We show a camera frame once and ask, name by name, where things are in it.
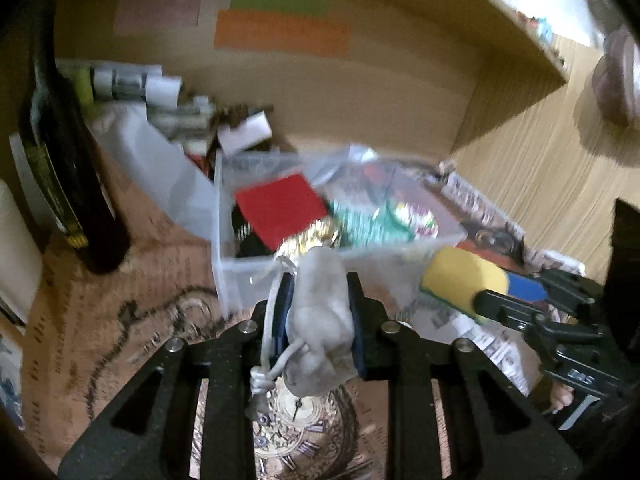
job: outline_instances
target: clock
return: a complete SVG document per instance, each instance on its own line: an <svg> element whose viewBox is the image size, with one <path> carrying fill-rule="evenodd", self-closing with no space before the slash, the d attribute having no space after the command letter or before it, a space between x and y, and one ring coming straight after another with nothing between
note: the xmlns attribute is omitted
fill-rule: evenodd
<svg viewBox="0 0 640 480"><path fill-rule="evenodd" d="M258 480L316 480L345 471L358 450L358 421L340 386L324 397L296 397L276 381L268 424L254 422Z"/></svg>

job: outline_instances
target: pink paper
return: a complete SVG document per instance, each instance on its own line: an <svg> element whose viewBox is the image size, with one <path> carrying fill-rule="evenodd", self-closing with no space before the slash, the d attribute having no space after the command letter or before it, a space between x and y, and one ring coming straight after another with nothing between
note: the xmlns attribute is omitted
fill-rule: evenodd
<svg viewBox="0 0 640 480"><path fill-rule="evenodd" d="M117 36L154 28L197 27L201 0L118 0Z"/></svg>

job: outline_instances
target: orange paper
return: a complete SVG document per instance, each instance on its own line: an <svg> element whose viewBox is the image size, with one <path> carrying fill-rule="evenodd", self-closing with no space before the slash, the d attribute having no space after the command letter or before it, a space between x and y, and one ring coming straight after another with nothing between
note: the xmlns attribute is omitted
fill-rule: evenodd
<svg viewBox="0 0 640 480"><path fill-rule="evenodd" d="M279 12L229 9L218 12L214 46L240 50L277 50L320 57L346 57L348 25L324 18Z"/></svg>

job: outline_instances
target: red card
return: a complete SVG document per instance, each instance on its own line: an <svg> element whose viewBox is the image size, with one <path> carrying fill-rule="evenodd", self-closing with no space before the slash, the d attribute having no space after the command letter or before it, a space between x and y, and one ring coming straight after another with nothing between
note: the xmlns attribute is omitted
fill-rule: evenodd
<svg viewBox="0 0 640 480"><path fill-rule="evenodd" d="M235 197L244 219L273 251L285 238L328 215L322 199L299 173L239 189Z"/></svg>

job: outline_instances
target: candy wrapper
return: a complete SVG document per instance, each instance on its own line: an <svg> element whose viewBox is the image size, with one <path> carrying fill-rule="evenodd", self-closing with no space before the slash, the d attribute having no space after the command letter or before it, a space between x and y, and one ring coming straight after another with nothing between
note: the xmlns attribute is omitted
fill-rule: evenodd
<svg viewBox="0 0 640 480"><path fill-rule="evenodd" d="M340 246L341 232L338 224L330 217L315 220L302 232L286 238L274 257L287 256L291 260L297 260L311 247L329 247L335 249Z"/></svg>
<svg viewBox="0 0 640 480"><path fill-rule="evenodd" d="M400 202L396 204L392 212L398 222L414 232L415 238L435 238L438 236L438 223L430 210Z"/></svg>
<svg viewBox="0 0 640 480"><path fill-rule="evenodd" d="M402 244L414 239L411 229L398 222L388 202L373 215L337 202L331 202L329 210L342 229L345 247Z"/></svg>

